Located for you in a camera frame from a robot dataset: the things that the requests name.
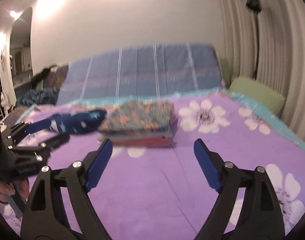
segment pillow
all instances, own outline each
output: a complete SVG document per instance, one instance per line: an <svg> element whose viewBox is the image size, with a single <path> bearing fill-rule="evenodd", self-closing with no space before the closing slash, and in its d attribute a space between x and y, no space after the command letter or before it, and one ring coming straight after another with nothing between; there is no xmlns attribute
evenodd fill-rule
<svg viewBox="0 0 305 240"><path fill-rule="evenodd" d="M275 115L281 113L286 101L285 97L278 92L260 84L255 80L245 77L235 78L229 90L261 102Z"/></svg>

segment blue gripper pad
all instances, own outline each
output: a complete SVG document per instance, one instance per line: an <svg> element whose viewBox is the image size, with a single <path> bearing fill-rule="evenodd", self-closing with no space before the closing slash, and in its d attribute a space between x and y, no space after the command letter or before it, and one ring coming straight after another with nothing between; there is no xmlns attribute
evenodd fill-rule
<svg viewBox="0 0 305 240"><path fill-rule="evenodd" d="M209 186L219 193L221 189L220 174L215 165L212 163L208 152L209 150L201 139L195 141L194 153L197 161L207 179Z"/></svg>
<svg viewBox="0 0 305 240"><path fill-rule="evenodd" d="M86 193L88 193L92 188L97 187L111 155L112 142L108 140L88 169L87 181L84 186Z"/></svg>

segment stack of folded cloth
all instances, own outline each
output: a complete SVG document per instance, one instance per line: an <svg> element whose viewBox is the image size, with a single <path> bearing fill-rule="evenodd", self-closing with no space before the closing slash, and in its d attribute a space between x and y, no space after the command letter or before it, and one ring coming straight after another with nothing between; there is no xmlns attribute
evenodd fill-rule
<svg viewBox="0 0 305 240"><path fill-rule="evenodd" d="M169 147L177 120L174 105L169 102L126 102L103 121L101 139L109 138L114 145Z"/></svg>

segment black lamp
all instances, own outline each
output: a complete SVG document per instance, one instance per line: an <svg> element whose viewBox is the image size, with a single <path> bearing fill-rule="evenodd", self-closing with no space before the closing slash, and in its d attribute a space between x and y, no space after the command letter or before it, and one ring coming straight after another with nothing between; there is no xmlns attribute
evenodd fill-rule
<svg viewBox="0 0 305 240"><path fill-rule="evenodd" d="M255 18L256 38L257 38L257 58L254 70L254 79L257 79L258 62L259 62L259 27L258 27L258 14L263 10L260 0L247 0L246 7L253 11Z"/></svg>

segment light blue fabric edge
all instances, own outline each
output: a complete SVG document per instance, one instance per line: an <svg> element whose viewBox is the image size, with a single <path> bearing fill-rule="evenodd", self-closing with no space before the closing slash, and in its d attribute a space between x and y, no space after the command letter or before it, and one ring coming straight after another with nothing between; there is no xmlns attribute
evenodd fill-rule
<svg viewBox="0 0 305 240"><path fill-rule="evenodd" d="M264 118L269 125L278 132L282 137L293 141L297 146L305 151L305 142L297 137L297 135L290 130L285 123L283 123L276 115L274 115L266 106L260 102L248 98L242 94L226 91L233 100L239 101L247 105L259 117Z"/></svg>
<svg viewBox="0 0 305 240"><path fill-rule="evenodd" d="M204 96L212 93L216 93L218 91L223 91L230 95L230 97L238 101L244 105L247 105L250 109L253 110L254 113L256 113L259 117L264 118L271 128L275 130L277 133L279 133L282 137L293 141L297 146L301 147L305 151L305 142L303 142L301 139L299 139L296 134L291 131L286 124L284 124L280 119L278 119L277 116L275 116L266 106L261 104L260 102L248 98L242 94L230 92L229 90L222 88L222 87L216 87L213 89L206 89L206 90L198 90L198 91L192 91L192 92L177 92L171 95L163 96L160 98L169 98L169 97L187 97L187 96ZM83 100L75 100L72 103L84 105L84 106L91 106L91 105L97 105L97 106L103 106L103 105L113 105L113 104L122 104L124 102L130 101L130 100L155 100L156 97L136 97L136 96L129 96L129 97L123 97L116 99L115 97L109 97L109 98L90 98L90 99L83 99ZM18 119L16 123L19 123L25 118L36 105L31 106L27 111L25 111L21 117Z"/></svg>

